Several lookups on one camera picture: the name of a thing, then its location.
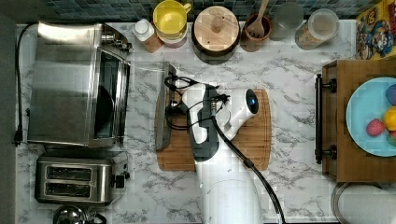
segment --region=purple egg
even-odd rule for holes
[[[389,86],[386,92],[387,99],[391,105],[396,105],[396,84]]]

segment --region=white marble surface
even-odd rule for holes
[[[330,199],[333,180],[321,174],[315,162],[315,74],[335,59],[354,55],[354,21],[342,21],[340,32],[317,49],[299,49],[293,38],[266,40],[257,52],[246,53],[239,46],[226,63],[201,62],[192,50],[191,36],[179,49],[162,46],[148,53],[135,43],[131,23],[113,23],[134,43],[133,62],[168,61],[178,76],[218,84],[222,88],[261,88],[268,92],[272,116],[272,151],[269,167],[262,174],[273,187],[288,222],[336,221]],[[22,41],[23,111],[29,107],[34,75],[35,27]],[[159,79],[154,74],[131,77],[126,122],[125,150],[130,155],[132,178],[127,193],[119,201],[98,209],[107,223],[201,223],[199,188],[194,172],[164,172],[154,150],[154,112]],[[23,116],[24,139],[28,119]],[[38,203],[34,197],[35,160],[41,146],[17,147],[17,223],[52,223],[59,205]],[[275,211],[261,185],[262,214],[275,222]]]

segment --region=clear glass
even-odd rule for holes
[[[287,2],[277,10],[273,19],[272,40],[281,40],[292,37],[295,29],[301,25],[304,19],[303,9],[296,3]]]
[[[120,59],[102,52],[101,62],[100,62],[100,75],[99,75],[99,90],[101,94],[101,99],[98,97],[98,103],[96,105],[96,118],[95,121],[95,131],[94,139],[113,137],[113,126],[114,126],[114,109],[115,102],[117,99],[117,80],[120,71]],[[107,121],[99,120],[103,119],[108,112],[109,108],[102,108],[101,105],[109,105],[107,94],[110,95],[112,100],[113,111],[111,116]]]

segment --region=wooden spoon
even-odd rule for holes
[[[262,38],[265,35],[264,27],[262,27],[262,16],[267,8],[268,1],[269,0],[262,0],[259,15],[257,15],[256,20],[247,27],[247,31],[252,37]]]

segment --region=yellow container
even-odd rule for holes
[[[153,13],[157,31],[170,40],[182,37],[187,29],[187,13],[190,10],[190,3],[183,6],[174,0],[161,2],[155,7]]]

